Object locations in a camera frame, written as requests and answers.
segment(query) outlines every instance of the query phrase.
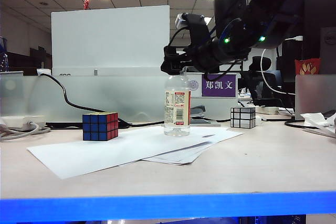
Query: white board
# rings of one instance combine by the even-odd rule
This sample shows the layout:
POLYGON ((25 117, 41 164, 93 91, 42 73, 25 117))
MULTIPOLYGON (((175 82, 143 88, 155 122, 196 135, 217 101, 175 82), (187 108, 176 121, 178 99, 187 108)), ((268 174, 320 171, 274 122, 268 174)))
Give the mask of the white board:
POLYGON ((159 72, 169 22, 167 5, 52 13, 53 75, 159 72))

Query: robotic arm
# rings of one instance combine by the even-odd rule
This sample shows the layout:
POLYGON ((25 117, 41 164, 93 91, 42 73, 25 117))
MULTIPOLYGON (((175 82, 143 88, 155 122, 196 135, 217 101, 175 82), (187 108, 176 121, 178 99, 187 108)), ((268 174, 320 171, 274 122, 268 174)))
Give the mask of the robotic arm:
POLYGON ((164 47, 161 70, 179 74, 193 66, 204 73, 217 73, 219 66, 244 60, 251 48, 279 46, 296 23, 303 0, 215 0, 216 36, 211 38, 203 15, 179 14, 177 28, 190 32, 191 44, 182 55, 170 44, 164 47))

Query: fluorescent light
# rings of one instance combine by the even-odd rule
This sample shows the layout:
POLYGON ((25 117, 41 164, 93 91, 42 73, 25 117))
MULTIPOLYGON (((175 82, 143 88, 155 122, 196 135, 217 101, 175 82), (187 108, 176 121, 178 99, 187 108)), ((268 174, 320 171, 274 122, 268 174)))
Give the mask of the fluorescent light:
POLYGON ((206 25, 209 24, 209 22, 210 22, 211 19, 212 19, 212 18, 209 18, 209 17, 205 17, 205 18, 204 18, 204 21, 205 21, 206 25))

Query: power strip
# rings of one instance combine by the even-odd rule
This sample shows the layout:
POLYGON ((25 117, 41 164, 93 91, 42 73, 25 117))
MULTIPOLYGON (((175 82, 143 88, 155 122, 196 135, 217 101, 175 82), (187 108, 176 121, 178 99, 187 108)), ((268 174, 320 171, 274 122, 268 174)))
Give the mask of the power strip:
POLYGON ((16 131, 33 130, 35 127, 30 125, 30 122, 36 123, 39 128, 43 128, 46 125, 42 115, 9 115, 0 117, 1 125, 16 131))
POLYGON ((278 114, 279 107, 260 107, 256 106, 256 113, 267 114, 267 115, 276 115, 278 114))

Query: rubik's cube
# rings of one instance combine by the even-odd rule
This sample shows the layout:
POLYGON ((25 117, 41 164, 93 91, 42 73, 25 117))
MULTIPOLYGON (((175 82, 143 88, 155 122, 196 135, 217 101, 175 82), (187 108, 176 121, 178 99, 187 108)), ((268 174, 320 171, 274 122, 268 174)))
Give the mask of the rubik's cube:
POLYGON ((256 108, 231 108, 231 127, 251 129, 256 126, 256 108))
POLYGON ((83 140, 107 141, 118 136, 118 113, 97 112, 84 114, 83 140))

